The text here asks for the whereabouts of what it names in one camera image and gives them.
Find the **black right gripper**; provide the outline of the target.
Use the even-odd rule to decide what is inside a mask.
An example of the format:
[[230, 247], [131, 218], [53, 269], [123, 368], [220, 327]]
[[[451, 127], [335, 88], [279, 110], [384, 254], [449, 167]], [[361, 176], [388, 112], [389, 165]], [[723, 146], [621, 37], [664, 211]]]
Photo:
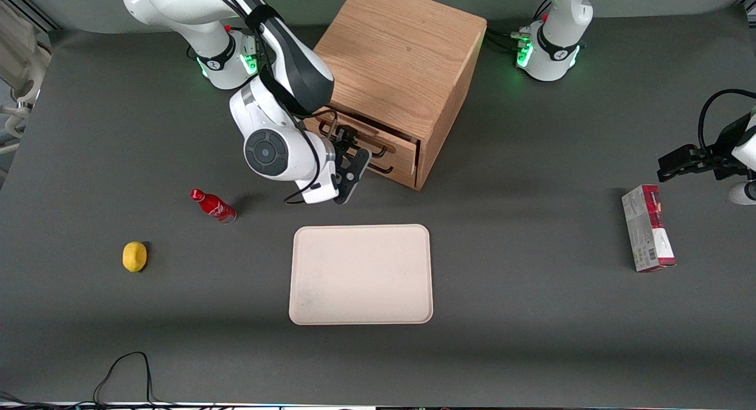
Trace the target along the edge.
[[[371, 161], [372, 152], [359, 148], [356, 139], [356, 130], [349, 130], [345, 126], [337, 127], [335, 167], [337, 168], [338, 196], [333, 201], [339, 205], [348, 203]], [[355, 154], [351, 155], [349, 151], [354, 151]]]

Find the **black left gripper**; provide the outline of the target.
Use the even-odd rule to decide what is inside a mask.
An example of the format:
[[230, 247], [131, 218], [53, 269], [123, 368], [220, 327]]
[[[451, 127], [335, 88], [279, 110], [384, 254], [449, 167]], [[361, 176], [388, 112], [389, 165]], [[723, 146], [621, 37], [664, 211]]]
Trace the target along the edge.
[[689, 170], [712, 169], [716, 181], [734, 176], [754, 179], [754, 163], [751, 162], [751, 166], [747, 166], [732, 154], [735, 147], [742, 141], [742, 137], [751, 123], [751, 117], [752, 114], [748, 113], [729, 123], [721, 130], [715, 143], [708, 146], [711, 156], [715, 160], [714, 169], [707, 157], [705, 148], [700, 149], [694, 144], [688, 144], [685, 147], [678, 147], [658, 159], [659, 182], [667, 182], [678, 175], [688, 173]]

